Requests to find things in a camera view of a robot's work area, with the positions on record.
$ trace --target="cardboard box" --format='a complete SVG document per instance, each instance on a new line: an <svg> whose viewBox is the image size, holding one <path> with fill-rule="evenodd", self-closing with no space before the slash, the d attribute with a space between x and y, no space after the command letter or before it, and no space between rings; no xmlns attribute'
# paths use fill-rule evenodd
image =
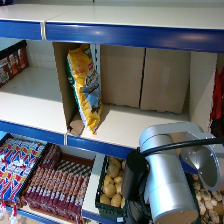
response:
<svg viewBox="0 0 224 224"><path fill-rule="evenodd" d="M59 88L62 96L67 127L69 127L70 122L78 111L78 106L75 101L74 91L68 81L66 58L69 50L74 50L79 46L80 44L53 42Z"/></svg>
<svg viewBox="0 0 224 224"><path fill-rule="evenodd" d="M209 132L217 56L214 53L191 53L190 121Z"/></svg>
<svg viewBox="0 0 224 224"><path fill-rule="evenodd" d="M190 52L147 49L140 108L180 114L189 74Z"/></svg>
<svg viewBox="0 0 224 224"><path fill-rule="evenodd" d="M139 108L144 51L136 47L100 47L104 104Z"/></svg>

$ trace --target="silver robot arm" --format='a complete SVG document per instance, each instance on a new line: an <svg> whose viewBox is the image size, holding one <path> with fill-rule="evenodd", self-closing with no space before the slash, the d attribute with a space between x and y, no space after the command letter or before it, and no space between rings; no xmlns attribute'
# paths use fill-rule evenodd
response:
<svg viewBox="0 0 224 224"><path fill-rule="evenodd" d="M176 142L214 138L194 123L147 128L140 137L140 152ZM150 203L155 224L185 224L197 219L195 207L176 149L146 157L151 169L144 199ZM204 186L224 190L224 148L221 144L180 149L180 157L197 170Z"/></svg>

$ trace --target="chip bag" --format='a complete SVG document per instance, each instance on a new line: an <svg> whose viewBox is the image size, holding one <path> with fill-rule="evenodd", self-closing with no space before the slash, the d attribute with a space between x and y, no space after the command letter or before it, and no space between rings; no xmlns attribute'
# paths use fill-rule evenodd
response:
<svg viewBox="0 0 224 224"><path fill-rule="evenodd" d="M89 44L69 51L67 70L82 121L94 134L100 122L103 104Z"/></svg>

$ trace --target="red snack box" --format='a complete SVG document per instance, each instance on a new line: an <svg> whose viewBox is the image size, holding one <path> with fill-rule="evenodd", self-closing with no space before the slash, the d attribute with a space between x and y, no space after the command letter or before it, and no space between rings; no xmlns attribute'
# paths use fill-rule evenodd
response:
<svg viewBox="0 0 224 224"><path fill-rule="evenodd" d="M72 185L71 185L71 188L69 190L68 196L67 196L66 201L65 201L65 204L64 204L64 211L66 211L66 213L67 213L67 210L68 210L68 206L69 206L71 197L73 195L73 191L74 191L74 189L76 187L76 184L78 182L78 178L79 178L79 175L78 174L75 174L74 179L73 179L73 182L72 182Z"/></svg>
<svg viewBox="0 0 224 224"><path fill-rule="evenodd" d="M36 182L36 180L37 180L37 178L38 178L38 176L39 176L39 172L40 172L40 170L41 170L41 168L38 167L38 169L37 169L35 175L34 175L33 178L32 178L32 181L31 181L31 183L30 183L30 185L29 185L29 187L28 187L28 189L27 189L27 191L26 191L25 199L26 199L27 203L30 203L29 195L30 195L30 193L31 193L31 191L32 191L32 188L33 188L33 186L35 185L35 182Z"/></svg>
<svg viewBox="0 0 224 224"><path fill-rule="evenodd" d="M28 67L26 41L0 51L0 88Z"/></svg>
<svg viewBox="0 0 224 224"><path fill-rule="evenodd" d="M72 182L74 179L75 174L73 173L69 173L65 182L65 185L63 187L63 190L61 192L59 201L58 201L58 213L60 213L62 216L64 215L64 206L65 206L65 202L66 202L66 198L69 194L70 188L72 186Z"/></svg>
<svg viewBox="0 0 224 224"><path fill-rule="evenodd" d="M50 156L51 156L52 153L53 153L53 146L51 145L51 147L50 147L50 149L49 149L49 151L48 151L48 153L47 153L47 155L46 155L43 163L41 164L41 167L46 168L46 165L45 164L47 163L47 161L50 160L49 158L50 158Z"/></svg>
<svg viewBox="0 0 224 224"><path fill-rule="evenodd" d="M60 155L61 155L61 149L59 148L59 146L55 145L55 149L54 149L54 154L50 160L49 163L49 168L50 169L56 169L57 165L58 165L58 161L60 159Z"/></svg>
<svg viewBox="0 0 224 224"><path fill-rule="evenodd" d="M44 200L44 207L46 208L46 210L50 209L49 205L48 205L48 202L49 202L49 200L51 198L51 194L53 192L54 186L57 184L57 179L58 179L59 176L61 176L61 172L60 171L56 171L54 173L54 176L53 176L53 178L52 178L52 180L50 182L50 185L49 185L49 187L47 189L47 193L46 193L45 200Z"/></svg>
<svg viewBox="0 0 224 224"><path fill-rule="evenodd" d="M33 196L33 201L34 202L37 202L39 192L40 192L40 190L43 186L44 181L46 180L47 174L48 174L48 170L45 170L43 176L40 178L39 185L37 186L36 191L35 191L34 196Z"/></svg>
<svg viewBox="0 0 224 224"><path fill-rule="evenodd" d="M85 177L84 181L82 183L81 191L79 191L80 194L76 198L75 205L74 205L74 208L73 208L73 211L76 215L81 215L82 205L83 205L83 201L84 201L84 198L85 198L85 195L86 195L86 190L87 190L87 187L88 187L88 183L89 183L89 177Z"/></svg>

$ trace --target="black cable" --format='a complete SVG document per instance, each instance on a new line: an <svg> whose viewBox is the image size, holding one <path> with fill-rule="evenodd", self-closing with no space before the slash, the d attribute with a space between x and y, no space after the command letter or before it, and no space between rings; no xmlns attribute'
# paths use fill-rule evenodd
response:
<svg viewBox="0 0 224 224"><path fill-rule="evenodd" d="M146 182L147 182L147 179L148 179L148 175L149 175L149 170L146 170L143 177L142 177L142 180L141 180L141 183L140 183L140 186L139 186L139 199L140 199L140 204L143 208L143 212L146 214L146 216L148 216L147 218L150 219L152 218L151 216L151 210L150 208L148 208L144 202L144 192L145 192L145 186L146 186Z"/></svg>
<svg viewBox="0 0 224 224"><path fill-rule="evenodd" d="M155 148L147 149L146 151L142 152L142 154L146 157L153 153L170 150L170 149L177 149L177 148L186 148L191 146L200 146L200 145L214 145L214 144L223 144L224 138L209 138L209 139L200 139L200 140L191 140L185 142L178 142L168 145L162 145Z"/></svg>

